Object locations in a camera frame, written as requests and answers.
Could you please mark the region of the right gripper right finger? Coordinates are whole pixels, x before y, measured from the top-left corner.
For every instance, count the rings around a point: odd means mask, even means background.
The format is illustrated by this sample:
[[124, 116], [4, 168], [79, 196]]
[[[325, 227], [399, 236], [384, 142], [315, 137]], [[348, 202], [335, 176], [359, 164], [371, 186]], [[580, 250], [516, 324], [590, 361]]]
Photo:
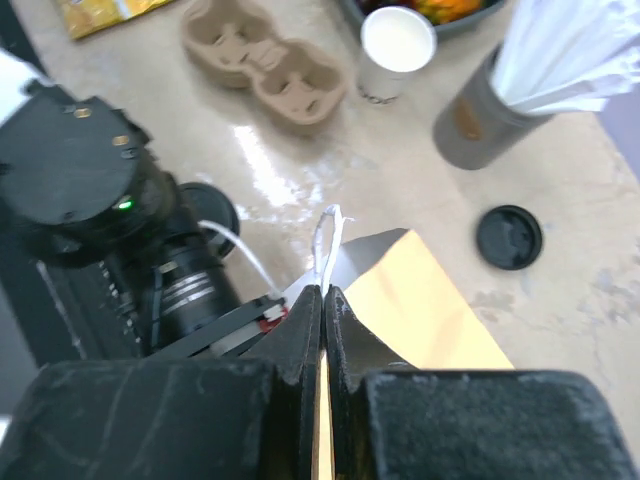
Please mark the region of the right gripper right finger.
[[557, 370], [420, 370], [324, 300], [339, 479], [634, 479], [599, 390]]

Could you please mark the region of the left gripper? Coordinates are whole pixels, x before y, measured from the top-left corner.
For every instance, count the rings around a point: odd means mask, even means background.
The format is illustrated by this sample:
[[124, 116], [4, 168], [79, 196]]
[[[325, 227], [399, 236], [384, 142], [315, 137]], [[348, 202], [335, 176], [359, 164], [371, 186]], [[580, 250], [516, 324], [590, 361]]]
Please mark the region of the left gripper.
[[285, 297], [271, 298], [268, 295], [247, 302], [233, 311], [230, 311], [213, 323], [197, 329], [176, 342], [161, 348], [148, 356], [152, 360], [184, 359], [189, 358], [211, 344], [222, 340], [235, 333], [251, 322], [258, 321], [266, 316], [269, 310], [280, 308], [278, 318], [281, 318], [286, 303]]

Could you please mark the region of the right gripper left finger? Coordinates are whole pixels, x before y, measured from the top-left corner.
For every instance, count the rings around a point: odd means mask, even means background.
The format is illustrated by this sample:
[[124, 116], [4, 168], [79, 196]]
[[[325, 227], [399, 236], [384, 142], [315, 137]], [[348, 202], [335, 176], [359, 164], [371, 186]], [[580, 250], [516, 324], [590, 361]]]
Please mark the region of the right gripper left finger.
[[313, 479], [322, 297], [238, 358], [44, 368], [1, 445], [5, 479]]

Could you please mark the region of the brown paper bag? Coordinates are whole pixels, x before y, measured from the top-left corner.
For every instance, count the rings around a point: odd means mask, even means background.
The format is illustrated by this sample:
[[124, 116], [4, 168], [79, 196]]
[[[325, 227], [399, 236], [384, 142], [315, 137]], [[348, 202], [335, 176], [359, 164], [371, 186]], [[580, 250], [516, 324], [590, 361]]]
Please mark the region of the brown paper bag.
[[314, 265], [286, 317], [248, 350], [266, 368], [259, 422], [247, 429], [243, 479], [427, 479], [437, 370], [500, 370], [510, 361], [421, 238], [399, 233], [359, 274], [338, 205], [316, 230]]

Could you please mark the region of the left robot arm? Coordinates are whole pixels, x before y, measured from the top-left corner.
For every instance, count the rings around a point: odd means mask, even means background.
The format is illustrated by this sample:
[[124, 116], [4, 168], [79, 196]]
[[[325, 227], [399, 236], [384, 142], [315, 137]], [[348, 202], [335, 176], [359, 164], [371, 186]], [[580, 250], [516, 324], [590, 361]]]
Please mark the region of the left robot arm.
[[177, 182], [149, 141], [123, 111], [2, 53], [1, 200], [24, 248], [47, 266], [100, 266], [129, 355], [238, 356], [286, 318], [284, 295], [240, 300], [223, 263], [244, 249], [234, 205]]

